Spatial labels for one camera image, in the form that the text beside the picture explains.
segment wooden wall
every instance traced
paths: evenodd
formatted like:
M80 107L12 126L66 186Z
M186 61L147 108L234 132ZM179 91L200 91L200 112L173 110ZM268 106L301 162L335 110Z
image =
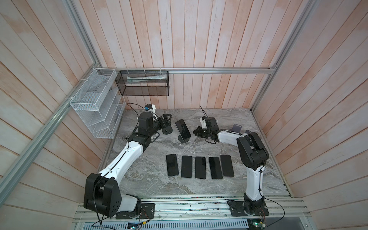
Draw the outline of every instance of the wooden wall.
M306 0L74 0L104 67L268 67ZM175 74L157 108L250 108L265 74Z
M368 228L367 12L321 1L255 111L319 229Z
M0 1L1 177L92 63L62 1ZM68 229L105 147L70 111L0 208L0 229Z

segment phone stand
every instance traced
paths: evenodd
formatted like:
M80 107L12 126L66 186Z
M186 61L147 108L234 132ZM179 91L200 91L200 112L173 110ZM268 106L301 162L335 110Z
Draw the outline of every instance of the phone stand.
M180 143L187 143L189 141L189 138L184 139L181 137L181 135L178 136L178 140L180 141Z

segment gray marble surface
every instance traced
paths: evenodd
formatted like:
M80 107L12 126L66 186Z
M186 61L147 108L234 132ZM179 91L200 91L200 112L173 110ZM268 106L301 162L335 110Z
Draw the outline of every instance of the gray marble surface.
M249 129L257 132L256 123L248 109L205 109L209 117L217 119L219 128L230 129L233 124L242 125L242 132ZM171 113L173 133L163 135L146 149L137 158L125 174L120 191L124 194L137 196L152 195L178 195L178 194L233 194L244 193L247 186L246 168L241 162L238 148L226 143L215 145L207 143L203 138L196 137L192 132L200 125L199 118L203 116L201 109L158 109L158 116L163 113ZM184 119L192 137L187 143L180 143L177 139L179 132L175 122ZM125 137L129 137L137 123L137 115L133 110L126 110L123 113L121 125L110 154L110 163L126 144ZM166 155L176 154L179 166L179 175L167 176ZM235 177L224 177L221 180L213 180L210 175L208 157L221 154L231 155ZM193 156L193 177L181 178L181 157L183 155ZM196 179L194 177L196 156L206 157L206 179ZM275 193L285 192L286 187L280 177L273 160L267 160L267 165L263 175L263 192Z

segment black wire mesh basket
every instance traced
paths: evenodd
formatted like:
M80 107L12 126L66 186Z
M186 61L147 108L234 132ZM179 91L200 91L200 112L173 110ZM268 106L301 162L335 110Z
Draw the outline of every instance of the black wire mesh basket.
M168 71L121 70L115 80L122 96L168 96Z

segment black smartphone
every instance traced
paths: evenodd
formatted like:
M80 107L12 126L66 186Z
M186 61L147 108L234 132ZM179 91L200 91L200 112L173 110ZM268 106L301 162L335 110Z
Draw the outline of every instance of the black smartphone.
M166 166L167 175L169 177L179 175L178 161L176 159L176 154L166 155Z
M175 125L176 125L176 128L178 128L180 136L183 140L188 139L188 138L191 137L190 132L188 130L188 127L185 124L183 119L180 119L177 122L175 122Z
M181 159L181 177L192 178L193 157L183 156Z
M195 177L206 179L206 158L203 156L195 157Z
M212 179L222 179L220 159L218 157L209 157L208 161Z
M234 169L233 163L231 161L230 155L221 155L221 166L222 166L222 174L224 177L233 177L234 176Z

